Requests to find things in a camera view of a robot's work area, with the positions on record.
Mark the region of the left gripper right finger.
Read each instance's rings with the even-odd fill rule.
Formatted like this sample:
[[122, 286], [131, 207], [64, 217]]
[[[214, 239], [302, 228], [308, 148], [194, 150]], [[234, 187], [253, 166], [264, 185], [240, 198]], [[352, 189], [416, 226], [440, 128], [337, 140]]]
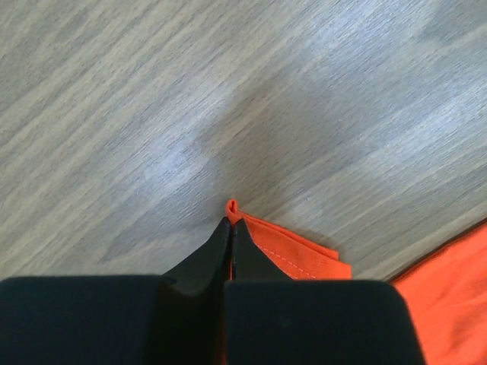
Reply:
[[294, 281], [239, 220], [224, 285], [228, 364], [423, 364], [405, 300], [381, 281]]

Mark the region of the orange t-shirt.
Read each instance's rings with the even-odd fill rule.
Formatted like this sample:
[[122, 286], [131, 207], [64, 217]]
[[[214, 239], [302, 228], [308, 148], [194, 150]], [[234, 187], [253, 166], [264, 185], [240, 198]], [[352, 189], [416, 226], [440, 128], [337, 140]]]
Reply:
[[[231, 224], [244, 221], [251, 246], [292, 280], [352, 278], [337, 251], [249, 215], [235, 200]], [[486, 362], [486, 225], [480, 224], [407, 269], [392, 285], [406, 300], [428, 364]]]

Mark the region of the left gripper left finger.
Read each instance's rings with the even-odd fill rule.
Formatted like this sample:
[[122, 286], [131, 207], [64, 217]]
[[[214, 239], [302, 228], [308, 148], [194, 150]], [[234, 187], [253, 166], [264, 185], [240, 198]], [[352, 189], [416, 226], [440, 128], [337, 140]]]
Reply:
[[1, 282], [3, 364], [214, 364], [231, 224], [160, 275]]

